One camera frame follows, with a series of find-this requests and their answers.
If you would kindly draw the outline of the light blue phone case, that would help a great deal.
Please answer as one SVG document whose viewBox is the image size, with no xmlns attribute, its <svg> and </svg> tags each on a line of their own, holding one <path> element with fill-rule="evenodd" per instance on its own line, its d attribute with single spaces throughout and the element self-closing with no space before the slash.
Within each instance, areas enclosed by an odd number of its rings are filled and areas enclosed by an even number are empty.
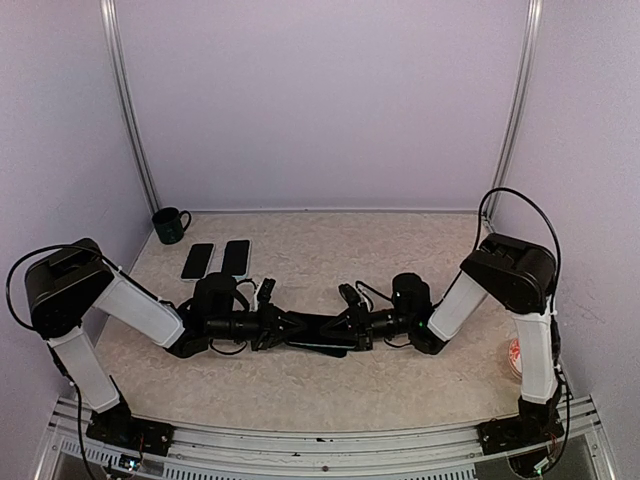
<svg viewBox="0 0 640 480">
<path fill-rule="evenodd" d="M 251 242 L 248 239 L 230 240 L 226 243 L 221 272 L 237 280 L 245 279 L 249 272 Z"/>
</svg>

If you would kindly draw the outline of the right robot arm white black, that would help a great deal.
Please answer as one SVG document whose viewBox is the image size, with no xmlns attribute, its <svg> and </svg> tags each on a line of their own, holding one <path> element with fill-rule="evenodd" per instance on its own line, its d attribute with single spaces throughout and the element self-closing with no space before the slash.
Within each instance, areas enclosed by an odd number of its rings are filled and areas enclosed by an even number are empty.
<svg viewBox="0 0 640 480">
<path fill-rule="evenodd" d="M 511 433 L 518 442 L 531 444 L 549 429 L 560 398 L 554 319 L 558 263 L 543 246 L 492 233 L 462 261 L 439 303 L 432 303 L 429 285 L 417 274 L 402 273 L 392 281 L 392 309 L 370 312 L 356 295 L 345 293 L 348 309 L 324 323 L 320 334 L 359 349 L 375 338 L 405 334 L 416 350 L 437 355 L 492 297 L 511 314 L 521 352 L 519 414 Z"/>
</svg>

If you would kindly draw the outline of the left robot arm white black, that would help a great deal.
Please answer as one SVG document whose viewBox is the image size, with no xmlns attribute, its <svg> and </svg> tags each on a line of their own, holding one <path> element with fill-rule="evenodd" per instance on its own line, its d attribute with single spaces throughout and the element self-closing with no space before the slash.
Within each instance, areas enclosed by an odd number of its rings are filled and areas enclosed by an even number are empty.
<svg viewBox="0 0 640 480">
<path fill-rule="evenodd" d="M 269 349 L 306 330 L 306 323 L 270 301 L 274 281 L 266 279 L 257 303 L 239 291 L 238 281 L 222 272 L 198 280 L 192 297 L 180 306 L 152 294 L 84 238 L 31 252 L 25 272 L 32 328 L 45 340 L 85 402 L 102 413 L 102 430 L 121 445 L 140 434 L 137 418 L 119 405 L 122 395 L 98 359 L 83 328 L 90 310 L 114 317 L 178 358 L 208 349 L 215 339 L 247 342 Z"/>
</svg>

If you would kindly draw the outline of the black phone case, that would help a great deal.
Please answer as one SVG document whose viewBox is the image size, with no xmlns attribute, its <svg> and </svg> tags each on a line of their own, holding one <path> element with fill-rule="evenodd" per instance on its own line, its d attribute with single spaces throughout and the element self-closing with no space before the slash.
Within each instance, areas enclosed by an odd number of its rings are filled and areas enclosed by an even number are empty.
<svg viewBox="0 0 640 480">
<path fill-rule="evenodd" d="M 356 347 L 356 344 L 351 349 L 323 348 L 323 347 L 303 347 L 303 346 L 290 345 L 288 343 L 285 343 L 285 344 L 287 346 L 289 346 L 289 347 L 294 347 L 294 348 L 299 348 L 299 349 L 306 349 L 306 350 L 310 350 L 310 351 L 313 351 L 313 352 L 316 352 L 316 353 L 321 353 L 321 354 L 332 356 L 332 357 L 336 357 L 336 358 L 344 358 L 349 351 L 354 351 L 355 347 Z"/>
</svg>

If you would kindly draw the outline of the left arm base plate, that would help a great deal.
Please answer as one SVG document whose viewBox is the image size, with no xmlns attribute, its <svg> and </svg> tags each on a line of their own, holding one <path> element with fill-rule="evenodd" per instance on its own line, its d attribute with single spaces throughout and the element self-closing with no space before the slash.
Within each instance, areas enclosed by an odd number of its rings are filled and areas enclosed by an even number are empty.
<svg viewBox="0 0 640 480">
<path fill-rule="evenodd" d="M 125 404 L 91 414 L 86 435 L 105 444 L 143 454 L 167 456 L 175 427 L 169 423 L 135 417 Z"/>
</svg>

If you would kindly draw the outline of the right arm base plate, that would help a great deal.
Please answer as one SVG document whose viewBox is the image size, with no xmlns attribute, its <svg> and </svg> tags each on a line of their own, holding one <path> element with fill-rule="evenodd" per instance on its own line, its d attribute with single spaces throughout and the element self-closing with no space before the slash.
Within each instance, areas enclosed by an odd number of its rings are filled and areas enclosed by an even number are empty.
<svg viewBox="0 0 640 480">
<path fill-rule="evenodd" d="M 558 413 L 543 420 L 529 414 L 494 419 L 480 423 L 476 430 L 484 455 L 537 445 L 565 433 Z"/>
</svg>

